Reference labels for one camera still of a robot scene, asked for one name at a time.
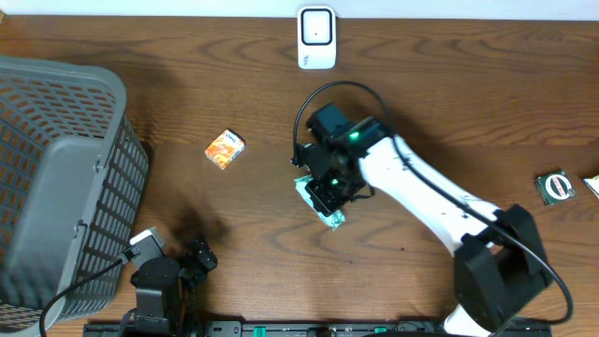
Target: plastic basket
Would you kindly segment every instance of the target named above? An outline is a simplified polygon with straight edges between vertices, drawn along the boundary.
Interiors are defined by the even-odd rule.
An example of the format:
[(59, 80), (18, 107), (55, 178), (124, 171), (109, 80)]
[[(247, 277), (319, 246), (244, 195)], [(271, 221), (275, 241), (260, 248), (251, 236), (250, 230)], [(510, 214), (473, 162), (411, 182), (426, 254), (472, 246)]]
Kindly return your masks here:
[[(106, 69), (0, 56), (0, 336), (37, 336), (44, 305), (127, 246), (148, 157)], [(55, 321), (100, 311), (117, 268), (58, 301)]]

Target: white wall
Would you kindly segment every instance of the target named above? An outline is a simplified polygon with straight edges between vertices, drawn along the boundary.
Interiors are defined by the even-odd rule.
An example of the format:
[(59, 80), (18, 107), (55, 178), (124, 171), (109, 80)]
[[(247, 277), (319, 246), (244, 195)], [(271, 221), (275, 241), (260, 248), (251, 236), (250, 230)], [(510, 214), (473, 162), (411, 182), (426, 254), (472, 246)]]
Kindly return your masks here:
[(292, 18), (329, 5), (340, 18), (599, 20), (599, 0), (0, 0), (6, 14)]

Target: wood grain surface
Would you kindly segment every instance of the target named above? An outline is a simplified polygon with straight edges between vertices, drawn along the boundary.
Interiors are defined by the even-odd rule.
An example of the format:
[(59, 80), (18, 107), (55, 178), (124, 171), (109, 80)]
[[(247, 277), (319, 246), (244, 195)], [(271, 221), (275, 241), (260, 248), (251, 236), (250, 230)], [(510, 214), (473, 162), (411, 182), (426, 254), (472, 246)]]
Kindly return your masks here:
[[(452, 260), (402, 206), (379, 194), (345, 208), (332, 232), (300, 199), (289, 164), (298, 107), (318, 86), (353, 80), (389, 101), (397, 128), (430, 164), (471, 193), (533, 213), (548, 256), (572, 290), (575, 318), (555, 336), (599, 334), (599, 200), (579, 178), (599, 174), (599, 23), (338, 22), (332, 70), (297, 65), (296, 22), (279, 19), (7, 17), (0, 52), (103, 66), (127, 88), (127, 115), (152, 147), (136, 232), (171, 242), (208, 236), (219, 267), (197, 291), (201, 312), (247, 320), (442, 318), (455, 307)], [(356, 120), (381, 112), (338, 88)], [(203, 151), (225, 128), (247, 141), (222, 171)], [(300, 140), (309, 136), (302, 129)], [(546, 208), (533, 179), (555, 169), (578, 198)], [(125, 269), (114, 303), (135, 304)], [(524, 311), (558, 317), (552, 286)], [(87, 320), (51, 336), (80, 336)]]

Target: white circle logo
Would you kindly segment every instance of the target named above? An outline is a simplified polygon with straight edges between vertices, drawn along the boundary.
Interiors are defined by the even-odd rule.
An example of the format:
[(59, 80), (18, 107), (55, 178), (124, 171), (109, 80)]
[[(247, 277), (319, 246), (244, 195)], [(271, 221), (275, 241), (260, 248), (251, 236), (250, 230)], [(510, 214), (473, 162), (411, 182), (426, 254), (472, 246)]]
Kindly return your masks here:
[(572, 189), (572, 184), (564, 176), (560, 174), (551, 174), (545, 181), (545, 190), (552, 198), (557, 200), (566, 200), (570, 196), (569, 190)]

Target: robotic arm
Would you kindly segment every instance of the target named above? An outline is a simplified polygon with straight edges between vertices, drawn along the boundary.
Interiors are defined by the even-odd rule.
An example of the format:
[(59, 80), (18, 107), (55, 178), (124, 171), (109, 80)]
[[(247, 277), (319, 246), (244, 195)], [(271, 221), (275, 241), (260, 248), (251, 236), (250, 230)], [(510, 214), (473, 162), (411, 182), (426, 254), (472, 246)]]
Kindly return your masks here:
[[(372, 89), (355, 82), (336, 83), (366, 89), (388, 112), (385, 101)], [(296, 125), (310, 100), (331, 84), (306, 101)], [(520, 206), (504, 212), (457, 187), (414, 154), (389, 125), (373, 117), (356, 125), (328, 104), (309, 118), (307, 126), (317, 143), (297, 144), (296, 130), (292, 163), (312, 172), (314, 179), (306, 190), (318, 212), (332, 214), (354, 201), (368, 184), (413, 213), (455, 258), (454, 293), (460, 305), (446, 319), (446, 332), (484, 337), (504, 330), (554, 278), (569, 298), (567, 288), (547, 264), (532, 216)], [(489, 250), (493, 244), (503, 247), (499, 253)], [(556, 322), (562, 323), (571, 314), (568, 300), (568, 315)]]

